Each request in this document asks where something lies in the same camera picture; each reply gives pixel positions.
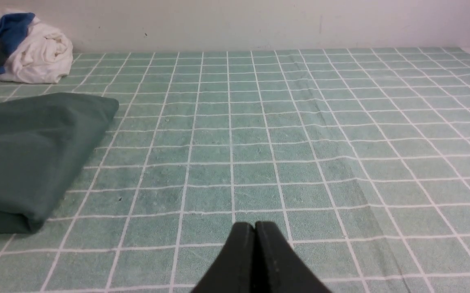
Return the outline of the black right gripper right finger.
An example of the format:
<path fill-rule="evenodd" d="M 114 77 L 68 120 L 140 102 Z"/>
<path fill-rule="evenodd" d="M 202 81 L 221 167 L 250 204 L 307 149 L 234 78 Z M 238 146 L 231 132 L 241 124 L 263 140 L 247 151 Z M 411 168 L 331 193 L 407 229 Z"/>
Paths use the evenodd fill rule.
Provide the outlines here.
<path fill-rule="evenodd" d="M 329 293 L 272 221 L 255 223 L 255 293 Z"/>

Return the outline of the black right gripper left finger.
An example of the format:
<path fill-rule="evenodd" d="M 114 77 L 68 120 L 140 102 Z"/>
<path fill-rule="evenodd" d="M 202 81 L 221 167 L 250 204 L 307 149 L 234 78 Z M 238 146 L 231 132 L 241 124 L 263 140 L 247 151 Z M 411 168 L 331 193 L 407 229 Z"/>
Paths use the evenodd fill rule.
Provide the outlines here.
<path fill-rule="evenodd" d="M 235 223 L 220 253 L 193 293 L 249 293 L 255 230 L 244 222 Z"/>

